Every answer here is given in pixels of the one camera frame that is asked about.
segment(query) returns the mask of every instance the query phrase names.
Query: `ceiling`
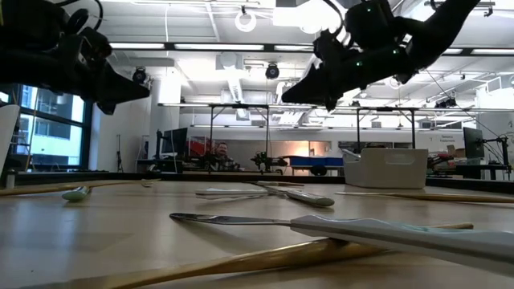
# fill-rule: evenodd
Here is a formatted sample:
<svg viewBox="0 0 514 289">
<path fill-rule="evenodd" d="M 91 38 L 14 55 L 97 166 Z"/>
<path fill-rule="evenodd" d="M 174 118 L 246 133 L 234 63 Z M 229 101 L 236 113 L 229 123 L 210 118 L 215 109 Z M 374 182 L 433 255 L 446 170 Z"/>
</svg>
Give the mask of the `ceiling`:
<svg viewBox="0 0 514 289">
<path fill-rule="evenodd" d="M 396 7 L 399 2 L 402 4 L 397 7 L 395 14 L 421 20 L 430 15 L 430 7 L 423 5 L 425 1 L 390 0 L 392 7 Z M 259 14 L 256 17 L 256 27 L 251 32 L 242 32 L 235 26 L 235 16 L 240 11 L 237 6 L 137 5 L 130 2 L 108 1 L 102 1 L 102 3 L 104 21 L 100 32 L 111 42 L 299 44 L 311 43 L 316 37 L 314 34 L 304 33 L 299 27 L 274 26 L 271 19 L 275 0 L 261 2 L 261 8 L 258 9 L 247 8 L 248 11 Z M 453 47 L 514 47 L 514 30 L 506 28 L 514 27 L 513 3 L 513 0 L 496 0 L 495 12 L 488 18 L 483 16 L 484 10 L 474 11 Z M 67 10 L 72 12 L 82 7 L 88 8 L 92 14 L 97 13 L 96 4 L 93 1 L 77 2 L 67 6 Z M 222 89 L 227 88 L 226 80 L 221 76 L 217 77 L 215 73 L 217 54 L 217 52 L 184 51 L 117 51 L 110 61 L 114 66 L 118 66 L 118 69 L 127 70 L 131 69 L 133 66 L 131 63 L 136 59 L 174 59 L 186 79 L 182 94 L 193 97 L 219 95 Z M 249 75 L 241 79 L 242 88 L 274 92 L 279 81 L 300 77 L 310 57 L 309 54 L 243 53 L 244 59 L 260 60 L 262 65 L 250 66 Z M 269 62 L 279 64 L 282 77 L 278 80 L 266 80 L 264 77 L 263 73 Z M 429 68 L 429 71 L 438 80 L 442 89 L 455 88 L 459 98 L 469 99 L 475 95 L 473 88 L 483 84 L 484 80 L 493 78 L 496 72 L 514 71 L 514 57 L 442 57 Z M 436 96 L 442 91 L 425 73 L 417 75 L 399 90 L 384 83 L 375 83 L 366 92 L 369 99 L 397 100 L 400 97 L 403 102 L 406 102 L 421 101 Z"/>
</svg>

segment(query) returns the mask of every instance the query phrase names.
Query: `white column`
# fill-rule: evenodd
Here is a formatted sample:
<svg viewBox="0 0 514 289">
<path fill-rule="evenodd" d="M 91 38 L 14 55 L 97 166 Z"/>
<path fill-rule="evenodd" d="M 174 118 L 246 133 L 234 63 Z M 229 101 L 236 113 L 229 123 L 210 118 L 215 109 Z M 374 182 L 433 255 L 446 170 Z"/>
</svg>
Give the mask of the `white column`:
<svg viewBox="0 0 514 289">
<path fill-rule="evenodd" d="M 150 112 L 149 158 L 155 155 L 157 130 L 162 132 L 177 129 L 179 125 L 179 107 L 158 106 L 158 104 L 180 104 L 181 77 L 174 67 L 166 68 L 166 76 L 155 79 L 150 90 L 152 98 Z"/>
</svg>

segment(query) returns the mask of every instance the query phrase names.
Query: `man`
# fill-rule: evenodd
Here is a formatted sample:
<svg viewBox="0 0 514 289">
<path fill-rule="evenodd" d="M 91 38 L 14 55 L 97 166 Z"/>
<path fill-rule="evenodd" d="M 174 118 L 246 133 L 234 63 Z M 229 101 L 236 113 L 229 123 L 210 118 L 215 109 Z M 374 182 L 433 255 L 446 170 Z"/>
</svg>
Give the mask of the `man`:
<svg viewBox="0 0 514 289">
<path fill-rule="evenodd" d="M 211 164 L 212 169 L 217 171 L 234 172 L 239 171 L 239 164 L 227 156 L 228 145 L 224 142 L 218 143 L 214 150 L 215 163 Z"/>
</svg>

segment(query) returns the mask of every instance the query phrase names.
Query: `white plastic bin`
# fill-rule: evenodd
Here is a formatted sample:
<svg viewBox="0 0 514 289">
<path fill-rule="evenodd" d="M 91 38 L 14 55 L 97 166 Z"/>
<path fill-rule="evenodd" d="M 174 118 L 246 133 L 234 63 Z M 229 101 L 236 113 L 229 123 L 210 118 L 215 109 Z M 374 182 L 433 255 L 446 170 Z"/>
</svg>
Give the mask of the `white plastic bin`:
<svg viewBox="0 0 514 289">
<path fill-rule="evenodd" d="M 345 159 L 346 184 L 375 189 L 425 187 L 427 149 L 363 149 L 361 159 Z"/>
</svg>

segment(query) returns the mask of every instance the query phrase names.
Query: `table surface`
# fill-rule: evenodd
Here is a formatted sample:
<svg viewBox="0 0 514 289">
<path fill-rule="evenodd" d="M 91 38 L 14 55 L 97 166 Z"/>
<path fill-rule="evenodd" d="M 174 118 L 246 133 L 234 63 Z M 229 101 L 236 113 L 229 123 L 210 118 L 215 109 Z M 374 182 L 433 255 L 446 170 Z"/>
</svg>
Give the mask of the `table surface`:
<svg viewBox="0 0 514 289">
<path fill-rule="evenodd" d="M 0 198 L 0 287 L 196 263 L 313 240 L 282 226 L 215 226 L 174 222 L 172 212 L 290 219 L 380 218 L 417 225 L 472 222 L 476 229 L 514 230 L 514 206 L 333 195 L 377 192 L 349 185 L 306 185 L 332 196 L 333 209 L 277 196 L 203 200 L 196 189 L 245 189 L 238 183 L 158 182 L 151 188 L 95 188 L 68 204 L 61 193 Z M 428 193 L 471 193 L 425 188 Z M 152 288 L 513 288 L 514 279 L 415 254 L 392 253 L 314 267 L 210 275 Z"/>
</svg>

